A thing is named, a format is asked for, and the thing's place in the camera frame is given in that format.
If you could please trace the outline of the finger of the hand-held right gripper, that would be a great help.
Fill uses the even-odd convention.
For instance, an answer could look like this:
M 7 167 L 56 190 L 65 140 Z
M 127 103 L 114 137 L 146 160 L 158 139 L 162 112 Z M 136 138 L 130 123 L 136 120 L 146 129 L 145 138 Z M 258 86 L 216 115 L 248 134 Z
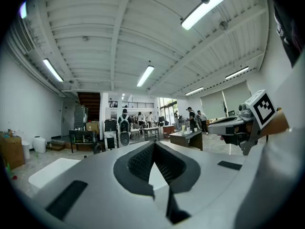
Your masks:
M 220 123 L 235 122 L 237 119 L 238 119 L 237 116 L 230 116 L 230 117 L 223 118 L 221 120 L 217 120 L 214 123 L 215 124 L 220 124 Z

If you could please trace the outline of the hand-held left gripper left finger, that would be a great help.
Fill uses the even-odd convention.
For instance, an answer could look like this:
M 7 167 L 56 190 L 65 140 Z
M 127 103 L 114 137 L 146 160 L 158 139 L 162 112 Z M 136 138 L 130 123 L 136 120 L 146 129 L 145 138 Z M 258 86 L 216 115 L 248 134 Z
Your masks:
M 133 194 L 154 197 L 153 186 L 149 184 L 154 146 L 155 142 L 150 141 L 119 157 L 114 164 L 116 180 Z

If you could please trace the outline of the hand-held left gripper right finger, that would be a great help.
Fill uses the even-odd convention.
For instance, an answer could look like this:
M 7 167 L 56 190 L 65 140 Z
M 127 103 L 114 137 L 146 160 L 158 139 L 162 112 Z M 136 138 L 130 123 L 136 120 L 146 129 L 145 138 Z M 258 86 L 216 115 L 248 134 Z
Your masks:
M 188 192 L 201 174 L 194 159 L 162 144 L 154 144 L 154 163 L 173 193 Z

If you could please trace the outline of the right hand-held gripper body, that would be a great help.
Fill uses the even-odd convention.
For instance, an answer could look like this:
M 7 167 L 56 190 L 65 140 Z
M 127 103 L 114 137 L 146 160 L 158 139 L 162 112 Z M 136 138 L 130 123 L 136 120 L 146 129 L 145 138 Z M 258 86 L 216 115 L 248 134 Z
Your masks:
M 210 134 L 220 135 L 226 144 L 239 146 L 243 155 L 248 155 L 257 145 L 263 128 L 273 119 L 276 109 L 266 90 L 259 90 L 238 107 L 235 122 L 208 125 Z

